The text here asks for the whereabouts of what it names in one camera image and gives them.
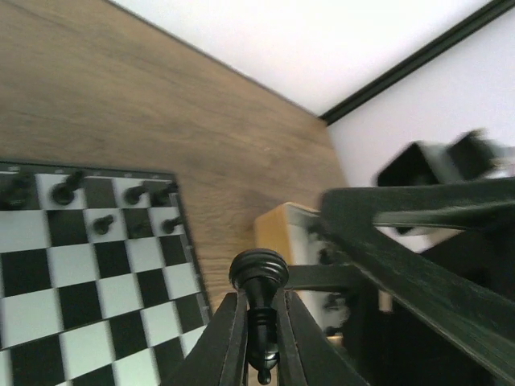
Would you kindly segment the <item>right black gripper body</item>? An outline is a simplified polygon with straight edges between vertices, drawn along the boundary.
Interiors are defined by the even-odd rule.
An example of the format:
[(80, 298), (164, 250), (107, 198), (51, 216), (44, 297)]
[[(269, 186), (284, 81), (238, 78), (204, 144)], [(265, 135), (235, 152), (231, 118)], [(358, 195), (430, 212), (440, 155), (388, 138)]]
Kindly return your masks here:
[(464, 232), (417, 255), (385, 289), (499, 385), (514, 383), (514, 226)]

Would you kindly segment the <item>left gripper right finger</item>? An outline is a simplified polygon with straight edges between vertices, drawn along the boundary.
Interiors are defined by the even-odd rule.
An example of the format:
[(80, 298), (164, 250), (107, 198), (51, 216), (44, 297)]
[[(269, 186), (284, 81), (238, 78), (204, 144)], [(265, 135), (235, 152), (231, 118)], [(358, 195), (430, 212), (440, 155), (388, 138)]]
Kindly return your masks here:
[(296, 292), (275, 296), (280, 385), (367, 385), (348, 355), (333, 346)]

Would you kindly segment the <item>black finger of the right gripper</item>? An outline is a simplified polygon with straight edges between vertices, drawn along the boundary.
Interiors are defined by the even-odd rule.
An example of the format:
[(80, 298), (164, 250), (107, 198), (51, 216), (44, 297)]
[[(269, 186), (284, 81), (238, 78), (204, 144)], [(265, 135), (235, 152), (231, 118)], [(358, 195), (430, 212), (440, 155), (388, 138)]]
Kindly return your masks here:
[(513, 213), (514, 180), (338, 188), (322, 194), (319, 210), (323, 227), (351, 262), (386, 290), (391, 275), (408, 269), (415, 252), (380, 232), (381, 227), (484, 229)]

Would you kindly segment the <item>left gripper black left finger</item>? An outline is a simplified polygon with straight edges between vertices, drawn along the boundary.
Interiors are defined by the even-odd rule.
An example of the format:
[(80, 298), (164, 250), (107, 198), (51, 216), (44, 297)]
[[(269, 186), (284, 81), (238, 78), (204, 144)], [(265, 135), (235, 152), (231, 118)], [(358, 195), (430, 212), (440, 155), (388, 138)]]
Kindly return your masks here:
[(226, 294), (196, 345), (162, 384), (248, 384), (246, 312), (247, 298), (244, 294)]

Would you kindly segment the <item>tall black chess piece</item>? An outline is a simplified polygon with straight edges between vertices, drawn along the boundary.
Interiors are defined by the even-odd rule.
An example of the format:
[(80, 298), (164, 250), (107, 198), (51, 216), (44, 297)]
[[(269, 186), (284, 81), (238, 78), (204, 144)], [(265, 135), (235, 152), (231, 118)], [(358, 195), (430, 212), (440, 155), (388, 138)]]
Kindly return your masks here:
[(270, 383), (271, 369), (278, 363), (277, 311), (272, 303), (288, 279), (283, 257), (267, 248), (239, 253), (229, 269), (233, 288), (245, 293), (249, 304), (246, 360), (262, 385)]

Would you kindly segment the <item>black chess pawn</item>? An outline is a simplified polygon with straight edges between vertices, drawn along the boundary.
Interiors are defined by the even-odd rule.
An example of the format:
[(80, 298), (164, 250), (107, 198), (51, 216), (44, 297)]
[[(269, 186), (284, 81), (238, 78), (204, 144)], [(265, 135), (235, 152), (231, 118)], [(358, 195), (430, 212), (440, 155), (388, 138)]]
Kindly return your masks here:
[(148, 220), (142, 220), (131, 225), (129, 237), (131, 239), (147, 237), (148, 232), (151, 232), (150, 222)]
[(180, 234), (183, 231), (183, 219), (180, 216), (165, 219), (160, 228), (165, 235)]
[(114, 221), (114, 215), (107, 215), (96, 218), (93, 221), (93, 231), (99, 236), (106, 235), (109, 232), (110, 227)]

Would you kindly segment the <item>black chess piece corner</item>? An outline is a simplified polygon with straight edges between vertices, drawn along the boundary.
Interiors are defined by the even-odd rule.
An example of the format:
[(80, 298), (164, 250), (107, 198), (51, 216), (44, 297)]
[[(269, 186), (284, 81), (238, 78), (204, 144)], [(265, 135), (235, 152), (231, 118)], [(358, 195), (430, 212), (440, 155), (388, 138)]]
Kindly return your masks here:
[(153, 207), (170, 207), (171, 196), (178, 191), (176, 182), (165, 183), (156, 188), (151, 194), (151, 204)]

